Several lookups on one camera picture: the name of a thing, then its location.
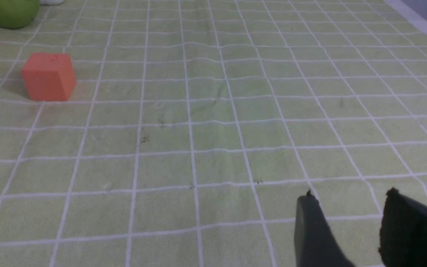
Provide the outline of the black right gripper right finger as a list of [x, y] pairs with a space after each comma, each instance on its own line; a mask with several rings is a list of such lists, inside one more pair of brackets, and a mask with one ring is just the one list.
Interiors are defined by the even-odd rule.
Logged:
[[427, 206], [391, 188], [378, 253], [385, 267], [427, 267]]

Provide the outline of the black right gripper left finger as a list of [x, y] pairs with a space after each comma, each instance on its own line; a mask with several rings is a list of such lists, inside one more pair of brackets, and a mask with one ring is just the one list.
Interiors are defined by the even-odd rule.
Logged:
[[310, 190], [297, 199], [294, 228], [297, 267], [354, 267], [344, 255]]

